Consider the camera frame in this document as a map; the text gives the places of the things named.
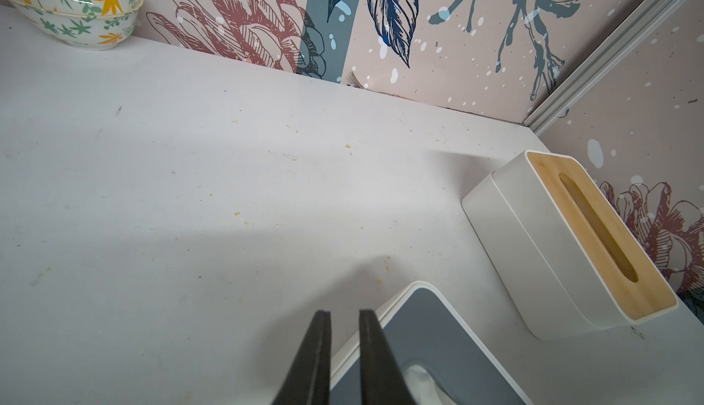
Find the wooden lid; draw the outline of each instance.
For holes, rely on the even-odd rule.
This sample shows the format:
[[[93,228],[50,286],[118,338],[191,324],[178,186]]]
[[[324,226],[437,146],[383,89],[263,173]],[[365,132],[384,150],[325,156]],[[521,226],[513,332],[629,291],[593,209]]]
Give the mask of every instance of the wooden lid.
[[[535,152],[528,153],[528,160],[630,319],[677,304],[672,289],[579,162]]]

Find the red flower illustration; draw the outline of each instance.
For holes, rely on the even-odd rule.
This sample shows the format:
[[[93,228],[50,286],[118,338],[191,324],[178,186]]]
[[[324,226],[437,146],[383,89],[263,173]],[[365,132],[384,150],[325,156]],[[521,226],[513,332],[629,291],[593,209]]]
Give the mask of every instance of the red flower illustration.
[[[295,0],[173,2],[176,24],[162,14],[146,14],[169,44],[286,72],[316,77],[325,73],[322,36]]]
[[[670,186],[638,183],[614,200],[610,183],[601,191],[677,293],[704,287],[704,215],[691,202],[670,205]]]

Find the floral wallpaper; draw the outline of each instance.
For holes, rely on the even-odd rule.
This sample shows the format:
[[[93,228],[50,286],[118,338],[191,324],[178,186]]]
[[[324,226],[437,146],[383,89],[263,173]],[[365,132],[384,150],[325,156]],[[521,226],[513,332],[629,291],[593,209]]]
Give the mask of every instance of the floral wallpaper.
[[[688,0],[541,139],[601,190],[704,321],[704,0]]]
[[[522,122],[640,0],[144,0],[134,35]]]

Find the bowl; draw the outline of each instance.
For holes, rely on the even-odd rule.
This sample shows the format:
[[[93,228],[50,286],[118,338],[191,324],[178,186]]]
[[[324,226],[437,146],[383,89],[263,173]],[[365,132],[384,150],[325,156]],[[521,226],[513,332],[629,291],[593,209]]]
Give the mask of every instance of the bowl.
[[[114,48],[132,34],[144,0],[9,0],[41,31],[71,46]]]

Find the white table surface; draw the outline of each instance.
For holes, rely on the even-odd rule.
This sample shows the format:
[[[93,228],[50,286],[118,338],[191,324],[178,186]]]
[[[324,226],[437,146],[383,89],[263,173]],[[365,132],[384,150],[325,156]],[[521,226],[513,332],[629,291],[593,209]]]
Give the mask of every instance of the white table surface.
[[[83,51],[10,8],[0,43],[3,404],[253,403],[314,310],[334,353],[413,280],[535,404],[701,403],[684,306],[525,328],[460,200],[545,149],[529,129],[134,37]]]

